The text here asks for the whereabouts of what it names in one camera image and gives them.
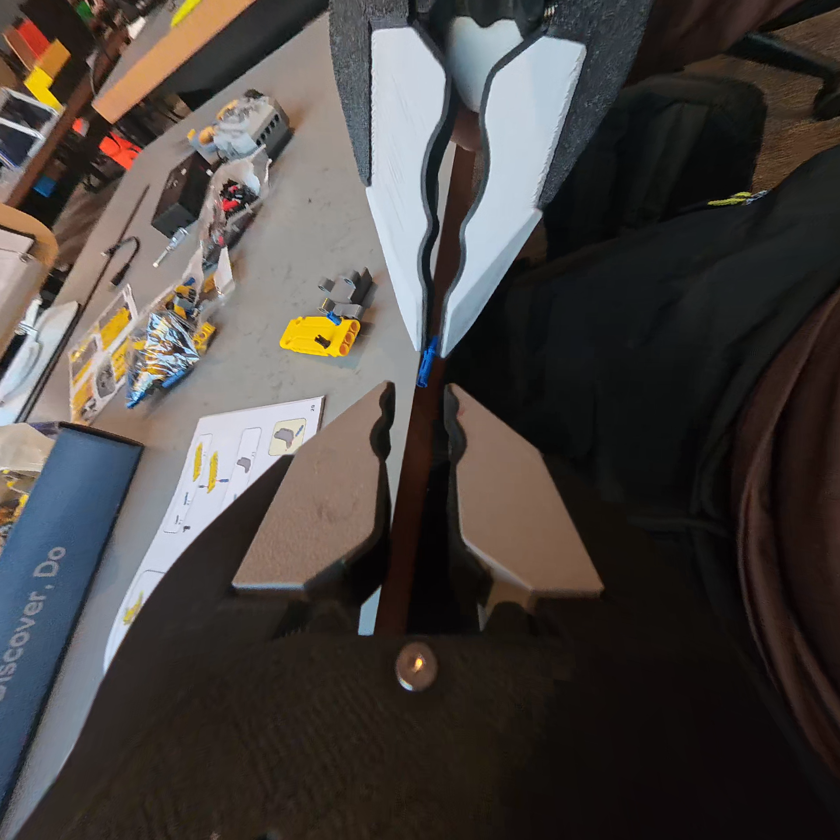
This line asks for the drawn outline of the small black box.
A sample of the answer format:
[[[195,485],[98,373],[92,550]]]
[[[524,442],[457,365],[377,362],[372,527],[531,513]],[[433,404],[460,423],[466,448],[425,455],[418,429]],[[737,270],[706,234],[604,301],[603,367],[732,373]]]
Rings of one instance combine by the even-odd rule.
[[[167,238],[189,228],[198,219],[208,184],[221,164],[205,160],[198,152],[178,162],[166,176],[152,227]]]

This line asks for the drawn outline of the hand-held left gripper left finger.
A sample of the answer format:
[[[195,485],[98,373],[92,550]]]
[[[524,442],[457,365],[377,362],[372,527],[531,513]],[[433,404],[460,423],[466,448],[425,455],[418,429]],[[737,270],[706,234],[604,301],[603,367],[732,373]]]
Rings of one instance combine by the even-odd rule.
[[[371,389],[294,455],[233,586],[248,595],[369,597],[387,565],[396,389]]]

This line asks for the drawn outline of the orange plastic object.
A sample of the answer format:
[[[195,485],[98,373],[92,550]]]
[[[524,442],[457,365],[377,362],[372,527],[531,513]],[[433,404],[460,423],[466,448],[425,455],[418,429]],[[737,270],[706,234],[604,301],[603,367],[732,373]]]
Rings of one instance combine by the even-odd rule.
[[[134,161],[142,151],[136,143],[113,132],[107,133],[101,139],[98,149],[125,171],[129,171],[133,167]]]

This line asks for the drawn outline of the clear acrylic case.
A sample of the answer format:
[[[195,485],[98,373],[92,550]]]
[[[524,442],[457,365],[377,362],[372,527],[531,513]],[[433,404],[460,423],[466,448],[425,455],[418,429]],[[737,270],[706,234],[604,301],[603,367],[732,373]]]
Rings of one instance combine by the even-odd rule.
[[[25,168],[45,143],[60,112],[8,87],[1,88],[1,162]]]

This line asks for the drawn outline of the bag of red black parts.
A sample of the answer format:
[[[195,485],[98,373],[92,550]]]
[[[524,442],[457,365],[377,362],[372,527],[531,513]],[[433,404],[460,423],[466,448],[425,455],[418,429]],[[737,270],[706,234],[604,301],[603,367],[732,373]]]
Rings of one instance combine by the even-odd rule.
[[[221,164],[212,175],[196,221],[202,266],[217,264],[253,223],[267,195],[271,159],[265,150]]]

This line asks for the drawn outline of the grey control hub block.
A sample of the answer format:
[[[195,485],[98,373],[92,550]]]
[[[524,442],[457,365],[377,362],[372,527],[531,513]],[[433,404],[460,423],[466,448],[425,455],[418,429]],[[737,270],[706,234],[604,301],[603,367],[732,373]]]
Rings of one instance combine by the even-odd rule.
[[[275,159],[292,137],[289,118],[277,100],[254,88],[221,108],[211,128],[215,152],[225,161],[244,159],[258,149]]]

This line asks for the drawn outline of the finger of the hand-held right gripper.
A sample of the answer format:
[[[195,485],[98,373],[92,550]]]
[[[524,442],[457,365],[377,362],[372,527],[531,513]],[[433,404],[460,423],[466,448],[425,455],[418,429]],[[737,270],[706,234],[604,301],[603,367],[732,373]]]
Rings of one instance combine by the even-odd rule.
[[[438,174],[454,121],[452,82],[417,25],[371,36],[371,176],[365,193],[408,337],[424,350],[434,295]]]
[[[540,196],[586,53],[581,42],[535,35],[489,70],[479,107],[485,168],[459,231],[461,261],[440,315],[442,358],[476,322],[543,215]]]

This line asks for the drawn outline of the black office chair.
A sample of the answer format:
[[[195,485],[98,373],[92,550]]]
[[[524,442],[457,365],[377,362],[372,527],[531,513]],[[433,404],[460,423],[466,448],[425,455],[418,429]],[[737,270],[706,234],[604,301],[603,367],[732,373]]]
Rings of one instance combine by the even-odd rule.
[[[755,64],[815,78],[822,85],[812,105],[816,121],[837,119],[839,115],[839,64],[811,48],[790,42],[776,32],[837,11],[838,1],[806,1],[787,9],[778,17],[748,32],[726,50],[726,55]]]

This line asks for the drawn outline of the yellow grey sticker sheet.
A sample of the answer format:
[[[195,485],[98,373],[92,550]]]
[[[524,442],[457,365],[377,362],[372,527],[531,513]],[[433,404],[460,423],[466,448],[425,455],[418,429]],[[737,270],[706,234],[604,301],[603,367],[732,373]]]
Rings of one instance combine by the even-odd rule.
[[[127,381],[138,314],[132,288],[125,286],[68,352],[71,423],[90,426]]]

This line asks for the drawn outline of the yellow beam panel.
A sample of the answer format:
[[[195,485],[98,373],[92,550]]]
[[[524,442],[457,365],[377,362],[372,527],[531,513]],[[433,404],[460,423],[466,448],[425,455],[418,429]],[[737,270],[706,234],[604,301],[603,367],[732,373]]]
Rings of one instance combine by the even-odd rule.
[[[359,320],[345,319],[343,327],[336,329],[323,316],[294,318],[289,321],[280,337],[283,350],[320,358],[345,358],[350,354],[361,331]],[[316,335],[328,338],[332,343],[328,350],[313,341]]]

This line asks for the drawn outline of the small clear-handled screwdriver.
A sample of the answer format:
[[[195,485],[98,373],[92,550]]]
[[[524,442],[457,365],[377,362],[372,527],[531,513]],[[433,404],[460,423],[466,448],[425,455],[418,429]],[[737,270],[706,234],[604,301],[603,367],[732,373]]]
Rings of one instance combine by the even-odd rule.
[[[188,227],[179,227],[174,231],[174,234],[168,239],[166,246],[164,247],[163,253],[161,253],[158,258],[153,262],[152,267],[154,269],[159,269],[163,262],[167,260],[167,258],[172,255],[185,241],[187,236],[190,234],[190,230]]]

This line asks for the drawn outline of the large clear bag yellow parts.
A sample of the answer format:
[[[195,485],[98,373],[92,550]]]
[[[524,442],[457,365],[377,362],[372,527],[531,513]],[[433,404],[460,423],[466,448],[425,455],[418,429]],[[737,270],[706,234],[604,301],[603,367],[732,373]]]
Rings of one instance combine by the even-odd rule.
[[[1,548],[21,518],[54,440],[26,423],[1,427]]]

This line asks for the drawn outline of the white stand base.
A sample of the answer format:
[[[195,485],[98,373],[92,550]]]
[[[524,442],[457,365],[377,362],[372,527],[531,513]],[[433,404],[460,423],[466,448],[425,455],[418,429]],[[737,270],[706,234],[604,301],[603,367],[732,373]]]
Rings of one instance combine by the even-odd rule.
[[[55,357],[79,309],[77,301],[53,305],[43,311],[39,309],[39,303],[39,298],[32,301],[19,325],[23,328],[23,342],[2,376],[2,424],[18,421],[18,416]]]

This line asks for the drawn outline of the blue cardboard kit box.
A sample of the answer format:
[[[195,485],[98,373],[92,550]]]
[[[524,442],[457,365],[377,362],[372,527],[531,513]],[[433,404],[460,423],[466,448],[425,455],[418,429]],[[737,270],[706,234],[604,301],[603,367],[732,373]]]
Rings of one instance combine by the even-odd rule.
[[[144,446],[60,423],[1,562],[1,813],[56,681]]]

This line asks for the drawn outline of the bag of yellow blue parts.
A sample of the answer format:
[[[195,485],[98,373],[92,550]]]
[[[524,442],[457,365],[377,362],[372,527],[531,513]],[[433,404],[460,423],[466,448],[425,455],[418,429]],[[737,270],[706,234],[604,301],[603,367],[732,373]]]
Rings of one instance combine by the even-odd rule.
[[[217,335],[219,311],[236,289],[229,249],[207,264],[195,252],[181,279],[142,311],[130,334],[125,405],[133,409],[193,372]]]

